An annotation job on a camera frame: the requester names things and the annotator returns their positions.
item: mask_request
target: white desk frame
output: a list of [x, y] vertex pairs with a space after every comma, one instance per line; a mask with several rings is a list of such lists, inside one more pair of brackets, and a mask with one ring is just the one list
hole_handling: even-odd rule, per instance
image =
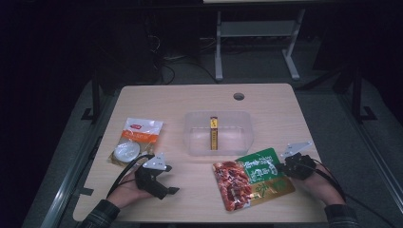
[[242, 36], [290, 36], [291, 41], [287, 49], [282, 50], [285, 63], [293, 80], [299, 80], [297, 68], [291, 57], [297, 41], [305, 9], [298, 13], [297, 20], [289, 21], [252, 21], [252, 22], [222, 22], [221, 12], [217, 15], [217, 47], [216, 47], [216, 80], [222, 81], [221, 37]]

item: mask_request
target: sleeve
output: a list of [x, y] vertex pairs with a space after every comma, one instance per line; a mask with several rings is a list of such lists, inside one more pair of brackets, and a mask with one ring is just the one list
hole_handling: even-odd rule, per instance
[[118, 217], [121, 210], [108, 200], [102, 199], [98, 205], [86, 216], [80, 228], [106, 228]]
[[325, 207], [325, 213], [330, 228], [360, 227], [355, 210], [348, 205], [329, 205]]

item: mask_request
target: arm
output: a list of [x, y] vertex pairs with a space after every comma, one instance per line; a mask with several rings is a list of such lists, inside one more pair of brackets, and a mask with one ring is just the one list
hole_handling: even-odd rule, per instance
[[80, 228], [106, 228], [118, 216], [121, 209], [138, 200], [151, 198], [151, 194], [137, 187], [134, 173], [136, 168], [124, 176], [119, 185], [108, 198], [102, 199], [84, 219]]
[[[322, 165], [318, 164], [317, 169], [330, 176]], [[293, 182], [302, 186], [314, 197], [325, 203], [324, 210], [329, 221], [329, 227], [360, 227], [354, 209], [349, 207], [332, 184], [319, 174], [314, 173], [306, 180], [293, 179]]]

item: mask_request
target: wooden tabletop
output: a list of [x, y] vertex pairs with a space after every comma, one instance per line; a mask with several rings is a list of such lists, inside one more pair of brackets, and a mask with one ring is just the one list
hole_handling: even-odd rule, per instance
[[[242, 93], [244, 99], [234, 99]], [[273, 147], [278, 156], [287, 143], [314, 143], [293, 89], [287, 84], [242, 85], [145, 85], [125, 87], [116, 103], [74, 219], [83, 220], [104, 199], [123, 168], [109, 163], [127, 118], [163, 122], [155, 152], [164, 152], [173, 168], [157, 180], [166, 187], [180, 187], [163, 200], [145, 199], [122, 210], [117, 220], [136, 222], [324, 222], [323, 204], [297, 188], [289, 195], [235, 212], [227, 212], [215, 180], [212, 164], [238, 156], [190, 156], [183, 142], [184, 115], [200, 110], [237, 110], [251, 115], [255, 139], [248, 154]], [[314, 146], [305, 154], [320, 160]]]

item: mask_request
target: transparent plastic box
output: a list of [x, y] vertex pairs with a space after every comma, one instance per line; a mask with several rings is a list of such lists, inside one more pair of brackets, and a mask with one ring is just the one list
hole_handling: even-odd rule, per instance
[[[218, 149], [211, 150], [210, 118], [218, 118]], [[254, 134], [245, 111], [195, 111], [185, 115], [184, 143], [192, 156], [245, 155]]]

